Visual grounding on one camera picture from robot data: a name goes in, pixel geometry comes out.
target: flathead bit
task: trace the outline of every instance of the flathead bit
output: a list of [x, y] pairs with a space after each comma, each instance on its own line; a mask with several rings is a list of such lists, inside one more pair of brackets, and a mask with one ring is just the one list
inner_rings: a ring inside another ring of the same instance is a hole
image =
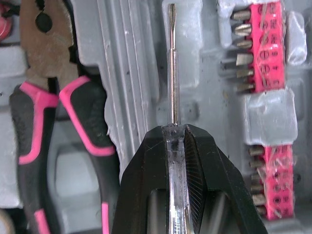
[[251, 157], [264, 155], [264, 148], [262, 146], [254, 146], [248, 150]]
[[237, 91], [238, 92], [246, 92], [246, 91], [251, 91], [255, 89], [255, 84], [254, 83], [244, 83], [240, 84], [237, 86]]
[[255, 174], [251, 175], [251, 179], [252, 179], [252, 181], [259, 182], [261, 180], [261, 177], [258, 173], [255, 173]]
[[170, 50], [168, 57], [169, 114], [168, 123], [180, 124], [179, 77], [176, 50], [176, 5], [169, 4]]
[[263, 194], [253, 195], [253, 203], [255, 206], [263, 206], [267, 202]]
[[176, 5], [169, 5], [170, 49], [176, 48]]
[[248, 65], [254, 61], [254, 55], [251, 53], [237, 54], [236, 66]]
[[240, 49], [251, 49], [253, 46], [252, 40], [240, 40], [235, 44]]
[[257, 207], [257, 211], [259, 215], [266, 215], [267, 214], [267, 209], [264, 206]]
[[264, 190], [264, 187], [262, 184], [252, 185], [250, 187], [250, 191], [253, 193], [260, 193], [263, 190]]
[[260, 161], [260, 160], [255, 160], [255, 161], [249, 162], [249, 166], [251, 168], [260, 168], [260, 167], [263, 167], [264, 165], [265, 165], [265, 163], [263, 161]]
[[250, 20], [251, 15], [252, 13], [250, 10], [241, 10], [234, 12], [231, 15], [231, 19], [239, 21]]
[[236, 72], [237, 78], [243, 78], [243, 77], [252, 77], [254, 76], [254, 69], [240, 69]]
[[250, 34], [252, 33], [252, 25], [250, 23], [244, 23], [240, 26], [237, 26], [234, 29], [234, 33], [241, 37], [250, 36]]

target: pliers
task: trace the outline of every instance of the pliers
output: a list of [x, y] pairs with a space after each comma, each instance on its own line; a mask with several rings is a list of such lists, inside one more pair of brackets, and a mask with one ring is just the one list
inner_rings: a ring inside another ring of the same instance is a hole
[[[106, 93], [102, 85], [78, 75], [71, 16], [62, 0], [22, 0], [21, 46], [27, 79], [10, 96], [18, 141], [18, 187], [33, 234], [59, 234], [60, 224], [47, 186], [47, 156], [59, 99], [93, 163], [100, 188], [102, 232], [108, 234], [119, 191], [119, 160], [107, 137]], [[49, 91], [57, 78], [59, 95]]]

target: pink and black handle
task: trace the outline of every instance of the pink and black handle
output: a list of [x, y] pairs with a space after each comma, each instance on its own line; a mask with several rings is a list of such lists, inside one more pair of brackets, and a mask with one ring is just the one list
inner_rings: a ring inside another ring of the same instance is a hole
[[[119, 160], [107, 137], [104, 121], [106, 93], [101, 85], [80, 77], [59, 94], [82, 142], [90, 153], [100, 187], [102, 232], [112, 228], [119, 192]], [[19, 192], [34, 234], [60, 233], [47, 187], [47, 156], [58, 96], [28, 82], [10, 97], [18, 139]]]
[[58, 96], [28, 82], [10, 96], [18, 142], [18, 185], [33, 234], [60, 233], [47, 186], [47, 156]]
[[102, 230], [112, 228], [119, 192], [119, 159], [107, 136], [104, 119], [106, 92], [101, 85], [86, 76], [79, 77], [63, 88], [59, 98], [90, 153], [100, 188]]

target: black grip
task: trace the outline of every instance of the black grip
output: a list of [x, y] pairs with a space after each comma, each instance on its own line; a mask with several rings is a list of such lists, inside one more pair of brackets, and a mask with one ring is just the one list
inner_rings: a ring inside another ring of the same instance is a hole
[[111, 232], [119, 193], [119, 159], [115, 153], [111, 156], [92, 156], [91, 161], [97, 174], [101, 203], [108, 204]]
[[70, 102], [90, 141], [99, 148], [113, 145], [107, 137], [107, 124], [104, 119], [106, 92], [101, 85], [87, 82], [76, 88]]
[[19, 195], [24, 204], [24, 211], [30, 224], [32, 234], [39, 234], [37, 211], [44, 211], [51, 233], [60, 233], [59, 223], [53, 203], [48, 193], [47, 156], [55, 119], [55, 108], [43, 110], [42, 141], [39, 154], [28, 163], [19, 163], [21, 156], [32, 151], [34, 129], [34, 103], [23, 91], [16, 88], [10, 96], [12, 120], [18, 141], [18, 186]]

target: tool case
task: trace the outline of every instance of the tool case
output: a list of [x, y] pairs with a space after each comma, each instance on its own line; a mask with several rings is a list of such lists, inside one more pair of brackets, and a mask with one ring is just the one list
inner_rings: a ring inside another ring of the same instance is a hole
[[[233, 10], [265, 1], [68, 2], [74, 14], [80, 62], [89, 73], [101, 76], [107, 92], [105, 119], [109, 126], [109, 137], [116, 145], [120, 160], [119, 178], [145, 133], [167, 124], [168, 19], [164, 17], [164, 12], [167, 4], [176, 2], [179, 11], [179, 40], [176, 46], [179, 49], [181, 121], [207, 130], [221, 151], [240, 170], [250, 188], [251, 175], [255, 171], [249, 165], [252, 159], [248, 153], [250, 146], [246, 142], [250, 143], [251, 140], [247, 139], [246, 133], [251, 132], [246, 131], [246, 125], [242, 122], [242, 113], [247, 111], [241, 108], [242, 103], [248, 103], [250, 99], [245, 94], [237, 93], [237, 68], [228, 66], [236, 63], [237, 53], [245, 51], [233, 46], [237, 37], [232, 34], [232, 27], [237, 22], [230, 20], [230, 15]], [[295, 159], [294, 215], [274, 221], [264, 219], [264, 222], [272, 234], [310, 234], [312, 2], [283, 0], [282, 7], [286, 25], [285, 84], [293, 92], [297, 123], [297, 137], [294, 131], [291, 137], [292, 141], [296, 138], [292, 144]], [[9, 96], [16, 85], [25, 80], [27, 69], [19, 40], [19, 18], [13, 16], [11, 34], [0, 44], [0, 208], [3, 209], [23, 206], [17, 190], [16, 140], [8, 105]], [[57, 110], [50, 146], [48, 183], [64, 233], [87, 230], [101, 233], [97, 178], [87, 151], [61, 105]], [[148, 201], [154, 212], [148, 228], [151, 234], [162, 232], [160, 227], [165, 220], [165, 210], [161, 206], [163, 199], [161, 194], [155, 192]], [[213, 230], [211, 226], [214, 223], [224, 225], [221, 233], [239, 233], [228, 203], [224, 195], [217, 198], [213, 214], [204, 217], [207, 221], [202, 222], [200, 233], [213, 233], [207, 230]]]

